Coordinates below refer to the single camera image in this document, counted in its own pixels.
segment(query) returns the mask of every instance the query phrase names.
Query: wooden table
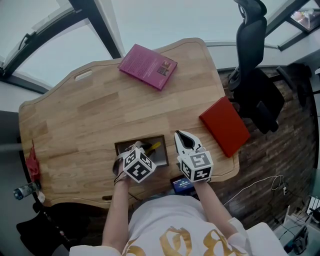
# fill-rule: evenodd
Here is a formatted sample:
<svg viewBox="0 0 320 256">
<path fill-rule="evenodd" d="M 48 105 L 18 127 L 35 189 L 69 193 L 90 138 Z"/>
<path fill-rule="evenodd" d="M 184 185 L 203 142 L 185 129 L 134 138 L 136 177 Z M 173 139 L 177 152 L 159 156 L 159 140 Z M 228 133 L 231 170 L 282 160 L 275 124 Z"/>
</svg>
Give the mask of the wooden table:
<svg viewBox="0 0 320 256">
<path fill-rule="evenodd" d="M 169 180 L 181 174 L 176 166 L 176 130 L 196 135 L 210 150 L 213 182 L 238 173 L 238 153 L 227 158 L 199 119 L 225 95 L 205 43 L 188 38 L 156 51 L 178 62 L 162 91 L 120 72 L 122 59 L 114 59 L 82 66 L 46 94 L 20 106 L 23 152 L 29 155 L 33 139 L 44 205 L 73 202 L 108 208 L 115 143 L 162 134 L 169 166 L 158 168 L 140 184 L 132 181 L 129 191 L 145 199 L 170 189 Z M 75 81 L 87 71 L 92 74 Z"/>
</svg>

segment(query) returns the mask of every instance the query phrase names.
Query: forearm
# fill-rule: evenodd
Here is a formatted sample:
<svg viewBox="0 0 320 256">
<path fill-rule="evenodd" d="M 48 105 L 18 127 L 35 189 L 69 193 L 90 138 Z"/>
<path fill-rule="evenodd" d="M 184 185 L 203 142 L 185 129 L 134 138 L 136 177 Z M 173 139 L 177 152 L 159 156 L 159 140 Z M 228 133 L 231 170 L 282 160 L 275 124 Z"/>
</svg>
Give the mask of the forearm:
<svg viewBox="0 0 320 256">
<path fill-rule="evenodd" d="M 237 230 L 228 221 L 232 218 L 222 205 L 214 190 L 205 181 L 193 183 L 209 222 L 213 223 L 228 239 Z"/>
<path fill-rule="evenodd" d="M 128 241 L 128 192 L 127 182 L 119 181 L 115 184 L 102 235 L 102 245 L 113 247 L 120 253 Z"/>
</svg>

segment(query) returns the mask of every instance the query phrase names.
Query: wooden floor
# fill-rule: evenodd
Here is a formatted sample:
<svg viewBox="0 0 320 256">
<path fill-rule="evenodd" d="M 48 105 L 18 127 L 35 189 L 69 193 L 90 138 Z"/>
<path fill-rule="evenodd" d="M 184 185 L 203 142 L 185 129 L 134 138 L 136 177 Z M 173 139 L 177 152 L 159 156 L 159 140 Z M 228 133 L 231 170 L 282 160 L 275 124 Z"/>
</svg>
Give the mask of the wooden floor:
<svg viewBox="0 0 320 256">
<path fill-rule="evenodd" d="M 268 76 L 277 75 L 275 68 L 262 69 Z M 230 72 L 219 72 L 225 94 L 231 98 L 228 90 L 227 76 Z M 304 86 L 308 82 L 297 81 Z M 278 226 L 274 218 L 282 221 L 287 206 L 291 212 L 296 207 L 303 207 L 302 198 L 307 205 L 313 166 L 316 159 L 316 126 L 312 113 L 311 99 L 302 108 L 296 92 L 293 92 L 284 81 L 275 83 L 282 93 L 285 104 L 278 117 L 279 129 L 275 133 L 262 134 L 250 119 L 243 119 L 251 138 L 240 149 L 240 171 L 237 176 L 212 184 L 213 189 L 222 201 L 227 202 L 244 187 L 269 176 L 283 175 L 290 192 L 284 196 L 282 187 L 274 193 L 271 191 L 273 179 L 259 182 L 244 190 L 239 196 L 226 205 L 231 215 L 239 219 L 246 229 L 260 223 L 267 223 L 272 229 Z M 82 244 L 101 244 L 102 231 L 106 212 L 91 216 L 88 235 L 81 240 Z"/>
</svg>

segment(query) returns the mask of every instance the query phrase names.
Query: red book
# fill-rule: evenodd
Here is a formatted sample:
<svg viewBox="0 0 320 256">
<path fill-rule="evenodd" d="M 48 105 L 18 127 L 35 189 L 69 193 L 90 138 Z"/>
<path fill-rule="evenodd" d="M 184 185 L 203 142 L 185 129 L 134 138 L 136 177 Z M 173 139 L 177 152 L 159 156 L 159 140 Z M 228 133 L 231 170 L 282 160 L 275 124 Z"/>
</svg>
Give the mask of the red book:
<svg viewBox="0 0 320 256">
<path fill-rule="evenodd" d="M 177 64 L 160 53 L 135 44 L 118 69 L 161 91 Z"/>
<path fill-rule="evenodd" d="M 199 116 L 224 154 L 230 158 L 249 139 L 250 134 L 226 96 Z"/>
</svg>

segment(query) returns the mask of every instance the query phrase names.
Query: white t-shirt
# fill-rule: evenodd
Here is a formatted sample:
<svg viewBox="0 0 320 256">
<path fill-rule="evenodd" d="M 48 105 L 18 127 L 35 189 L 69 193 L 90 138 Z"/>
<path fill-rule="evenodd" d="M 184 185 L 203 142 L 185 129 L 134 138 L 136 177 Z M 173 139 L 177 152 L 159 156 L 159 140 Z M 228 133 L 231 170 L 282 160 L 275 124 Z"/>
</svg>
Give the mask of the white t-shirt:
<svg viewBox="0 0 320 256">
<path fill-rule="evenodd" d="M 108 246 L 80 245 L 72 247 L 69 255 L 245 256 L 245 248 L 249 251 L 243 234 L 226 240 L 191 196 L 168 195 L 144 203 L 133 213 L 128 228 L 129 241 L 122 254 Z"/>
</svg>

